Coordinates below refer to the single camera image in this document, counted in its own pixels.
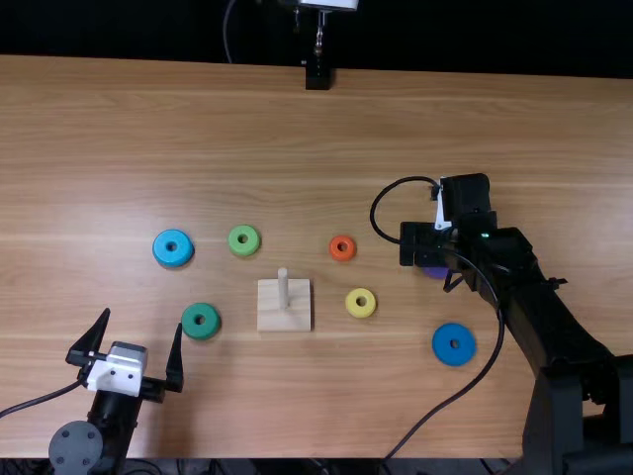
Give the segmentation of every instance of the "wooden table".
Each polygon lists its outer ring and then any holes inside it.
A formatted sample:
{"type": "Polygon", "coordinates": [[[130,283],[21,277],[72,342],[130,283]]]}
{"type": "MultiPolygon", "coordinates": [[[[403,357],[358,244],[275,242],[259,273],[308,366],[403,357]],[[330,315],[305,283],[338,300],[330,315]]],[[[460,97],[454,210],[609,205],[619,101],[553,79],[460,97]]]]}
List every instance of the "wooden table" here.
{"type": "MultiPolygon", "coordinates": [[[[633,350],[633,82],[338,71],[305,91],[299,68],[78,58],[0,58],[0,407],[74,380],[68,347],[109,306],[114,339],[149,348],[162,377],[194,302],[223,328],[185,338],[184,393],[145,403],[130,456],[382,456],[489,357],[497,325],[478,295],[398,264],[371,230],[374,196],[411,174],[486,172],[500,224],[532,241],[560,295],[613,352],[633,350]],[[263,245],[231,255],[248,223],[263,245]],[[179,228],[196,245],[165,270],[151,244],[179,228]],[[333,261],[350,234],[358,255],[333,261]],[[310,278],[310,333],[256,331],[256,281],[279,266],[310,278]],[[366,321],[355,287],[375,292],[366,321]],[[470,327],[474,361],[450,369],[434,330],[470,327]]],[[[434,219],[428,190],[403,186],[378,219],[390,233],[434,219]]],[[[432,419],[401,456],[515,456],[533,378],[511,336],[490,375],[432,419]]],[[[85,420],[77,390],[0,422],[0,456],[45,456],[85,420]]]]}

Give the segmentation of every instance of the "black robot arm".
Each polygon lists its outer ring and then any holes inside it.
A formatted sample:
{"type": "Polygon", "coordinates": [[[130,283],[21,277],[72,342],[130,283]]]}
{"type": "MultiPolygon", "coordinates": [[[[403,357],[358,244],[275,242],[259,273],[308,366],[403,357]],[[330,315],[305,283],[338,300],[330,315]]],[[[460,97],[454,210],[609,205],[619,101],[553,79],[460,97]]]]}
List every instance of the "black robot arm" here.
{"type": "Polygon", "coordinates": [[[401,264],[446,265],[444,289],[466,282],[495,305],[473,268],[443,247],[467,257],[486,276],[536,383],[525,430],[523,457],[508,474],[576,475],[633,473],[633,356],[613,356],[574,318],[556,294],[564,279],[546,279],[532,246],[517,228],[499,229],[484,174],[442,178],[443,219],[401,224],[401,264]],[[461,277],[453,281],[454,274],[461,277]],[[583,416],[583,401],[603,405],[583,416]]]}
{"type": "Polygon", "coordinates": [[[60,428],[48,447],[56,475],[115,475],[126,460],[143,401],[162,403],[165,391],[180,393],[184,385],[178,325],[167,360],[166,379],[143,375],[147,351],[115,341],[108,354],[99,352],[110,310],[68,350],[66,362],[79,366],[77,379],[96,395],[88,421],[60,428]]]}

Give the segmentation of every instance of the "green ring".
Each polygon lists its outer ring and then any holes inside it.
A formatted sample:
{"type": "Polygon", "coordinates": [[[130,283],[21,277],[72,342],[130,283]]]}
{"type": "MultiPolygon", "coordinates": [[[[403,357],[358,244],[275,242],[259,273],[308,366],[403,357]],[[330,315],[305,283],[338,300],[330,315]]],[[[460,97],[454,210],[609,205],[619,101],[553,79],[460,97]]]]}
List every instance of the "green ring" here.
{"type": "Polygon", "coordinates": [[[236,255],[253,254],[259,248],[259,234],[253,226],[236,226],[228,233],[228,247],[236,255]]]}
{"type": "Polygon", "coordinates": [[[182,331],[193,339],[208,339],[220,329],[218,311],[209,304],[193,304],[182,313],[182,331]]]}

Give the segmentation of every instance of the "black cable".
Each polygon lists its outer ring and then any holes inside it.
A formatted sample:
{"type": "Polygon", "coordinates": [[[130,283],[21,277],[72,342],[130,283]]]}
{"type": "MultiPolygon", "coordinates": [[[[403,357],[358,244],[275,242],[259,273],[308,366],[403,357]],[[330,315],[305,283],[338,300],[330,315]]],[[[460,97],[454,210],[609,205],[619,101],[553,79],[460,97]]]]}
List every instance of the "black cable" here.
{"type": "Polygon", "coordinates": [[[162,470],[160,469],[160,467],[158,465],[156,465],[153,462],[150,462],[149,460],[145,460],[144,458],[131,458],[130,462],[138,462],[138,463],[146,463],[147,465],[149,465],[151,468],[153,468],[154,470],[156,470],[156,472],[158,473],[158,475],[162,475],[162,470]]]}
{"type": "Polygon", "coordinates": [[[226,475],[225,469],[220,464],[220,461],[217,460],[216,458],[212,458],[211,461],[209,462],[209,473],[211,473],[212,466],[214,467],[213,473],[216,473],[216,467],[218,467],[218,469],[220,469],[220,473],[222,473],[222,475],[226,475]]]}
{"type": "Polygon", "coordinates": [[[380,203],[380,200],[382,200],[383,197],[387,193],[392,191],[397,186],[402,185],[403,183],[410,182],[410,181],[425,181],[426,183],[430,183],[431,185],[433,185],[433,188],[439,188],[439,185],[437,184],[437,182],[433,180],[432,178],[429,178],[428,176],[407,176],[405,178],[401,178],[400,180],[396,180],[391,185],[388,185],[385,188],[383,188],[383,190],[374,199],[374,202],[372,203],[372,207],[369,209],[369,222],[372,224],[372,228],[374,229],[374,231],[382,239],[386,239],[389,242],[392,242],[394,244],[400,244],[400,240],[396,239],[395,237],[389,236],[387,233],[385,233],[383,230],[381,230],[378,227],[378,224],[376,223],[376,208],[378,207],[378,203],[380,203]]]}
{"type": "Polygon", "coordinates": [[[383,471],[387,474],[387,475],[392,475],[392,471],[389,469],[389,467],[387,466],[387,464],[385,462],[381,462],[380,464],[380,468],[383,469],[383,471]]]}
{"type": "Polygon", "coordinates": [[[51,399],[58,398],[59,396],[63,396],[66,393],[69,393],[73,389],[81,386],[82,381],[79,379],[72,384],[69,384],[65,388],[58,389],[57,391],[46,394],[45,396],[40,396],[38,398],[32,399],[31,401],[27,401],[25,403],[16,404],[11,408],[7,408],[4,411],[0,412],[0,419],[5,416],[9,416],[12,413],[16,413],[18,411],[22,411],[23,409],[30,408],[31,406],[35,406],[37,404],[45,403],[46,401],[50,401],[51,399]]]}
{"type": "Polygon", "coordinates": [[[126,472],[125,475],[134,475],[135,473],[145,473],[147,475],[154,475],[154,473],[151,470],[146,470],[144,468],[137,468],[136,470],[130,470],[129,472],[126,472]]]}
{"type": "Polygon", "coordinates": [[[482,465],[484,466],[486,471],[489,473],[489,475],[495,475],[495,470],[491,468],[491,466],[488,464],[488,462],[486,462],[486,460],[484,460],[483,458],[480,458],[479,461],[482,462],[482,465]]]}
{"type": "Polygon", "coordinates": [[[20,475],[25,475],[24,470],[20,468],[20,465],[18,465],[18,462],[16,462],[13,458],[9,458],[8,460],[9,460],[9,463],[11,463],[16,469],[16,473],[19,473],[20,475]]]}
{"type": "Polygon", "coordinates": [[[226,4],[225,14],[222,19],[222,41],[225,46],[225,55],[226,61],[228,63],[232,63],[233,59],[230,55],[230,50],[228,48],[228,18],[230,17],[230,11],[233,9],[236,0],[228,0],[226,4]]]}
{"type": "MultiPolygon", "coordinates": [[[[381,238],[383,238],[385,240],[388,240],[389,242],[395,243],[395,244],[400,244],[400,240],[396,239],[395,237],[389,236],[388,234],[383,232],[383,230],[381,230],[378,227],[378,224],[376,223],[376,218],[375,218],[376,208],[378,207],[378,204],[380,203],[380,200],[387,193],[389,193],[391,190],[396,188],[398,185],[401,185],[403,183],[407,183],[409,181],[425,181],[425,182],[430,183],[431,185],[433,185],[433,187],[438,187],[439,186],[435,180],[433,180],[432,178],[429,178],[427,176],[409,176],[409,177],[406,177],[406,178],[401,178],[400,180],[397,180],[394,183],[392,183],[392,184],[386,186],[385,188],[383,188],[383,190],[374,199],[374,202],[372,203],[372,206],[371,206],[371,209],[370,209],[370,212],[369,212],[369,221],[370,221],[370,223],[372,225],[372,228],[378,234],[378,236],[380,236],[381,238]]],[[[435,406],[433,409],[431,409],[428,413],[426,413],[410,429],[410,431],[407,432],[407,434],[402,438],[402,440],[396,444],[396,446],[391,450],[391,452],[389,452],[387,454],[387,456],[383,460],[389,460],[390,458],[392,458],[408,442],[408,440],[417,432],[417,430],[419,428],[421,428],[429,419],[431,419],[433,416],[435,416],[437,413],[439,413],[442,409],[444,409],[445,407],[447,407],[451,403],[454,403],[459,398],[461,398],[462,396],[467,394],[471,389],[473,389],[475,386],[477,386],[477,384],[482,379],[484,379],[484,377],[488,374],[488,372],[491,370],[491,368],[493,367],[493,365],[497,361],[498,354],[501,351],[501,347],[503,346],[503,336],[505,334],[505,321],[504,321],[505,318],[503,317],[503,313],[502,313],[502,311],[500,310],[500,307],[499,307],[499,301],[498,301],[498,297],[497,297],[497,292],[495,291],[495,288],[493,287],[493,284],[488,279],[486,274],[484,274],[482,269],[480,269],[477,265],[475,265],[475,263],[472,262],[470,259],[468,259],[467,257],[463,256],[459,252],[456,252],[456,251],[454,251],[452,249],[447,249],[447,248],[441,247],[441,246],[424,246],[424,245],[418,245],[417,248],[424,249],[424,250],[431,251],[431,252],[443,252],[445,254],[452,255],[456,259],[460,260],[462,263],[466,264],[468,267],[472,268],[477,273],[477,275],[482,279],[482,282],[484,282],[484,284],[490,289],[491,295],[493,296],[493,301],[495,303],[495,311],[497,313],[497,319],[498,319],[497,343],[495,344],[495,348],[493,349],[493,353],[489,357],[488,361],[486,362],[484,367],[480,370],[480,372],[471,380],[471,382],[468,383],[466,386],[464,386],[462,389],[460,389],[458,392],[453,394],[451,397],[449,397],[449,398],[445,399],[444,401],[442,401],[441,403],[439,403],[437,406],[435,406]]]]}

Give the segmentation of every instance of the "wooden base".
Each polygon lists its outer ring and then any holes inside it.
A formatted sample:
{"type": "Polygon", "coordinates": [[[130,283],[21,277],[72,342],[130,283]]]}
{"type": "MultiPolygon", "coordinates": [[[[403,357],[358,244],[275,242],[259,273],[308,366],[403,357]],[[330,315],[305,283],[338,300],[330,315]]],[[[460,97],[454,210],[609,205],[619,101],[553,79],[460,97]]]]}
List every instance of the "wooden base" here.
{"type": "Polygon", "coordinates": [[[312,302],[310,279],[288,279],[286,309],[279,307],[279,281],[257,281],[258,332],[310,332],[312,330],[312,302]]]}

